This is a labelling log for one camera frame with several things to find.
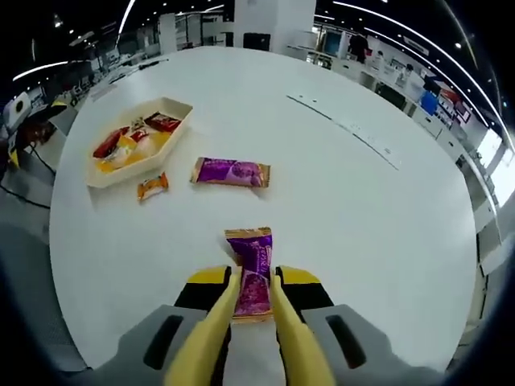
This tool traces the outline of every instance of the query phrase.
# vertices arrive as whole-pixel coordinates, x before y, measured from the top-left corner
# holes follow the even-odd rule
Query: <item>window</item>
[[[506,149],[501,162],[492,173],[492,182],[495,187],[499,206],[502,207],[515,191],[515,161],[513,152]]]
[[[477,152],[481,156],[481,165],[488,167],[492,162],[494,155],[501,146],[501,137],[499,137],[492,129],[489,129],[477,148]]]

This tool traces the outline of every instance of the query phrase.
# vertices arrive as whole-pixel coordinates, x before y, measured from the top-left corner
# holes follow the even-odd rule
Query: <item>orange candy wrapper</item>
[[[155,179],[148,179],[138,185],[138,201],[142,202],[152,195],[157,195],[168,190],[168,179],[165,172]]]

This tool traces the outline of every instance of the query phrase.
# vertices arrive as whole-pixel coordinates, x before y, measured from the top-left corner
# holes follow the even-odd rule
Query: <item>purple snack package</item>
[[[234,317],[270,315],[272,231],[270,228],[236,229],[225,231],[225,237],[240,257],[243,267]]]
[[[192,174],[193,183],[221,183],[240,187],[268,187],[270,166],[255,162],[200,157]]]

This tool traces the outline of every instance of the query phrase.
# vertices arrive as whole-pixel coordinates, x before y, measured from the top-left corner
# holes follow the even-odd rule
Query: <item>white round table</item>
[[[438,144],[368,89],[300,60],[222,47],[168,58],[89,98],[60,159],[51,265],[86,363],[112,358],[118,339],[173,305],[196,270],[231,264],[225,229],[270,226],[273,265],[312,272],[335,304],[385,332],[400,359],[443,371],[471,305],[476,234],[464,178]],[[381,138],[401,167],[288,94]],[[163,96],[193,105],[191,127],[163,165],[169,192],[137,202],[137,184],[156,172],[86,187],[99,129]],[[270,188],[192,185],[199,156],[270,164]]]

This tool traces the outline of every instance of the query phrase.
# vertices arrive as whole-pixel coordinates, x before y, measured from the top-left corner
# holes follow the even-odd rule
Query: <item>desk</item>
[[[227,47],[168,58],[100,100],[88,98],[61,156],[51,265],[86,363],[97,368],[113,357],[118,339],[173,304],[197,269],[231,264],[225,229],[271,226],[273,265],[309,270],[335,304],[384,331],[400,359],[443,371],[472,300],[476,233],[464,179],[438,144],[378,95],[299,60]],[[400,170],[286,97],[293,93],[384,139]],[[88,189],[86,151],[101,127],[162,96],[194,107],[190,130],[163,166],[170,191],[137,203],[137,183],[156,172]],[[199,156],[270,164],[270,188],[192,185]]]

